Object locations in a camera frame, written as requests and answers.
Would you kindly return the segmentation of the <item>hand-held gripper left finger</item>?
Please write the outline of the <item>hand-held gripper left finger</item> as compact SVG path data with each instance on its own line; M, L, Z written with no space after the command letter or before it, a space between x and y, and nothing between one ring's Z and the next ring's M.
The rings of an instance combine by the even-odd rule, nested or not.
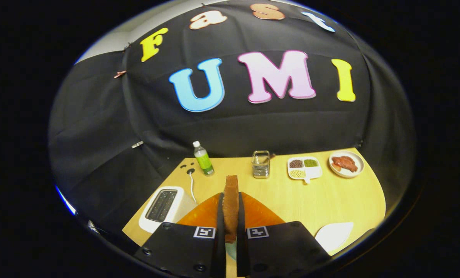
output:
M225 278L225 224L218 194L216 227L163 222L134 257L159 278Z

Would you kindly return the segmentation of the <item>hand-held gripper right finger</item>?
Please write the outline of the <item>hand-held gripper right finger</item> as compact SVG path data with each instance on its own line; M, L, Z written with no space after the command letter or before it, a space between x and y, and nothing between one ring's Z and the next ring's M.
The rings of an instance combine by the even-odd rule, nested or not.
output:
M299 221L245 227L244 194L239 194L236 271L245 278L302 278L331 256Z

